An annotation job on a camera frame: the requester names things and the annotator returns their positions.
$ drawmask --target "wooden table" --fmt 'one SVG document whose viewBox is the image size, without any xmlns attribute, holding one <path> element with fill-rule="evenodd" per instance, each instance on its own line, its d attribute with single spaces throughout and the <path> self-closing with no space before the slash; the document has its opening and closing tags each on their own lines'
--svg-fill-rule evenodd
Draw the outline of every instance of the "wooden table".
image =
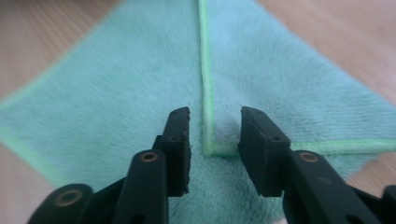
<svg viewBox="0 0 396 224">
<path fill-rule="evenodd" d="M 260 0 L 295 34 L 396 104 L 396 2 Z M 37 77 L 118 0 L 0 1 L 0 98 Z M 396 153 L 381 155 L 348 183 L 380 195 L 396 184 Z M 53 187 L 0 146 L 0 223 L 24 223 Z"/>
</svg>

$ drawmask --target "microfiber cloth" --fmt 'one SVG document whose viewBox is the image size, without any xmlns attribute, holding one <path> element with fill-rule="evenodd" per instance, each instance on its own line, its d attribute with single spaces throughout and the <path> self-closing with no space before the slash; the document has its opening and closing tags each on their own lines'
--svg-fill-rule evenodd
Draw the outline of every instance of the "microfiber cloth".
<svg viewBox="0 0 396 224">
<path fill-rule="evenodd" d="M 396 110 L 253 1 L 207 1 L 204 151 L 236 155 L 241 105 L 264 111 L 293 149 L 396 149 Z"/>
</svg>

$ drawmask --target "cloth fold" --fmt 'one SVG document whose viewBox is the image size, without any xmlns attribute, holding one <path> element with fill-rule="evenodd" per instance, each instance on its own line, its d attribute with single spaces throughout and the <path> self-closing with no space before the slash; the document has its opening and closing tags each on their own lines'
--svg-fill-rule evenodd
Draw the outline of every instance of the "cloth fold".
<svg viewBox="0 0 396 224">
<path fill-rule="evenodd" d="M 238 6 L 244 10 L 242 3 L 255 13 L 262 10 L 241 1 Z M 170 222 L 270 223 L 283 217 L 280 199 L 258 197 L 239 158 L 204 156 L 203 85 L 208 77 L 202 77 L 201 50 L 209 49 L 203 40 L 213 35 L 200 33 L 198 7 L 205 4 L 204 0 L 120 3 L 38 80 L 0 104 L 0 140 L 55 187 L 84 183 L 99 190 L 126 175 L 135 153 L 151 148 L 170 111 L 188 106 L 190 193 L 170 199 Z M 234 41 L 229 39 L 228 44 L 233 46 Z M 239 111 L 229 113 L 240 117 Z M 328 158 L 347 177 L 374 157 Z"/>
<path fill-rule="evenodd" d="M 242 105 L 266 114 L 293 149 L 396 149 L 396 110 L 250 0 L 207 0 L 204 153 L 237 155 Z"/>
</svg>

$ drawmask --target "metal screw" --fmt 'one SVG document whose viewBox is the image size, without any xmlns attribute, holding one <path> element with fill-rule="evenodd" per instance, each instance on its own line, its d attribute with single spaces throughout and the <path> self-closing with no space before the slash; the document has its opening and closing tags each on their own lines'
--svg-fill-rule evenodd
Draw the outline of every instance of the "metal screw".
<svg viewBox="0 0 396 224">
<path fill-rule="evenodd" d="M 300 158 L 309 162 L 317 162 L 319 160 L 317 156 L 309 152 L 300 153 Z"/>
<path fill-rule="evenodd" d="M 55 199 L 55 205 L 60 207 L 66 207 L 73 203 L 78 202 L 79 199 L 82 197 L 82 192 L 79 189 L 70 189 L 67 190 Z"/>
<path fill-rule="evenodd" d="M 140 157 L 140 159 L 141 159 L 142 161 L 147 161 L 147 162 L 149 162 L 149 161 L 155 161 L 155 160 L 158 159 L 158 155 L 155 154 L 155 153 L 152 153 L 152 152 L 148 152 L 148 153 L 143 154 L 143 155 Z"/>
</svg>

